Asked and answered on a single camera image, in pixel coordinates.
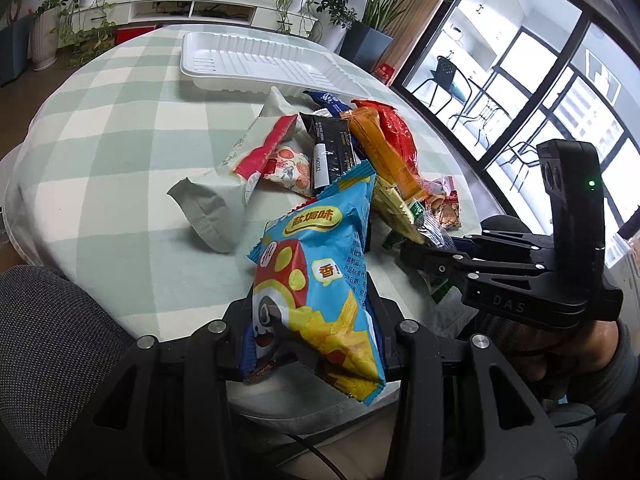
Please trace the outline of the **right hand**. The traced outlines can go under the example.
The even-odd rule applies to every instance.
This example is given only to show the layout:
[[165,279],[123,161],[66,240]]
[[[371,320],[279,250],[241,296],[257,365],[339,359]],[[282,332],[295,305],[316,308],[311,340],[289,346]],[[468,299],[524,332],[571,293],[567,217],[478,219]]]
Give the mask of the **right hand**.
[[545,330],[526,330],[526,349],[534,355],[526,361],[527,374],[541,380],[550,367],[583,372],[602,370],[617,349],[620,330],[616,322],[594,321],[564,335]]

